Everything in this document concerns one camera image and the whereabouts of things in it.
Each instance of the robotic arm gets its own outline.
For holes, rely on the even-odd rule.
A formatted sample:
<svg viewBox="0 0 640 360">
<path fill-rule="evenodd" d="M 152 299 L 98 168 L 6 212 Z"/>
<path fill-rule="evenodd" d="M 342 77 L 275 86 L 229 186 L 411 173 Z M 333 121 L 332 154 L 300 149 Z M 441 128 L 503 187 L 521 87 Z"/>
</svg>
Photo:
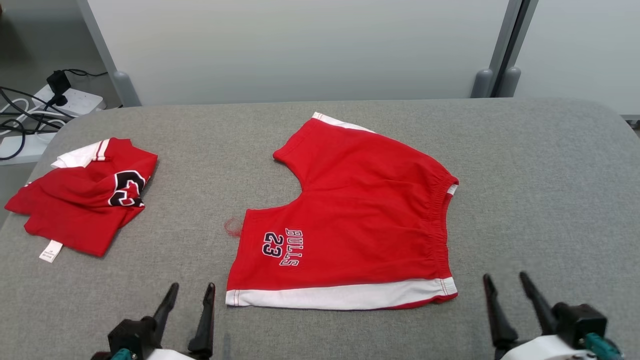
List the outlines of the robotic arm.
<svg viewBox="0 0 640 360">
<path fill-rule="evenodd" d="M 188 353 L 163 349 L 160 343 L 169 312 L 178 296 L 175 282 L 164 296 L 156 313 L 141 320 L 122 320 L 109 335 L 109 352 L 97 352 L 92 360 L 206 360 L 213 354 L 213 299 L 216 286 L 209 283 L 202 301 L 203 309 L 196 336 L 189 341 Z"/>
<path fill-rule="evenodd" d="M 604 337 L 607 318 L 593 307 L 569 306 L 563 302 L 553 308 L 525 272 L 520 273 L 525 294 L 533 303 L 542 335 L 531 341 L 518 340 L 500 304 L 491 276 L 485 274 L 484 292 L 489 315 L 495 360 L 622 360 L 616 345 Z"/>
</svg>

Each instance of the metal frame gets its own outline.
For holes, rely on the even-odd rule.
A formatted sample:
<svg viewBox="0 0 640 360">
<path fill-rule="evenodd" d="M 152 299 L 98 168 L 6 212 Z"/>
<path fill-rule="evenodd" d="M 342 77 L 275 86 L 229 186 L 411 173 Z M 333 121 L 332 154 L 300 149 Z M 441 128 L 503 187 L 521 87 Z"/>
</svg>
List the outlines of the metal frame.
<svg viewBox="0 0 640 360">
<path fill-rule="evenodd" d="M 93 16 L 89 0 L 77 0 L 77 3 L 78 7 L 80 7 L 80 12 L 84 18 L 86 27 L 89 29 L 93 42 L 95 42 L 98 53 L 102 58 L 102 62 L 104 62 L 104 66 L 109 72 L 109 77 L 111 78 L 113 87 L 116 89 L 116 93 L 118 93 L 118 96 L 122 101 L 122 105 L 126 108 L 130 106 L 141 106 L 136 89 L 131 83 L 131 78 L 126 72 L 118 71 L 115 63 L 113 62 L 107 43 L 104 41 L 100 28 L 98 27 L 98 22 Z"/>
<path fill-rule="evenodd" d="M 512 97 L 520 79 L 515 67 L 538 0 L 509 0 L 488 69 L 476 74 L 471 97 Z"/>
</svg>

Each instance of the white sleeve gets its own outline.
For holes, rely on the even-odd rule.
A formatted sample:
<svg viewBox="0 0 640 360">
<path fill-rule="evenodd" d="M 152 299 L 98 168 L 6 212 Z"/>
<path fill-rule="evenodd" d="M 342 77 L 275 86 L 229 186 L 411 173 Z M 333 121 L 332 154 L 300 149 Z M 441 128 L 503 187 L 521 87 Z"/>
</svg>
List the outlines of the white sleeve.
<svg viewBox="0 0 640 360">
<path fill-rule="evenodd" d="M 108 145 L 109 139 L 66 152 L 58 156 L 58 159 L 51 164 L 51 167 L 86 167 L 92 161 L 104 161 L 104 152 L 107 150 Z"/>
</svg>

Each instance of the white wall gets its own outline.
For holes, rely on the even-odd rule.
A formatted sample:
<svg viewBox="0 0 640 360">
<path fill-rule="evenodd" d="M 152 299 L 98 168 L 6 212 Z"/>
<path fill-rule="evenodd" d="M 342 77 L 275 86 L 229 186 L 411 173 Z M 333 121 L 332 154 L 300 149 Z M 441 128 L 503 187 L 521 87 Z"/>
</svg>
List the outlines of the white wall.
<svg viewBox="0 0 640 360">
<path fill-rule="evenodd" d="M 468 97 L 508 0 L 89 0 L 142 104 Z"/>
<path fill-rule="evenodd" d="M 640 2 L 539 0 L 515 97 L 590 99 L 640 114 Z"/>
</svg>

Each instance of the folded jersey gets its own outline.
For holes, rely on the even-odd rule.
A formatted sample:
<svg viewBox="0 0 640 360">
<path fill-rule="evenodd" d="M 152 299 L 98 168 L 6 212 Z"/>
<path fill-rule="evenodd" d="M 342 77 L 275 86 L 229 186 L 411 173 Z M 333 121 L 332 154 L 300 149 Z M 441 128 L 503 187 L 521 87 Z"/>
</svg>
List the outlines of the folded jersey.
<svg viewBox="0 0 640 360">
<path fill-rule="evenodd" d="M 103 256 L 116 231 L 144 204 L 157 155 L 110 138 L 58 156 L 55 169 L 27 184 L 5 209 L 29 215 L 29 234 Z"/>
</svg>

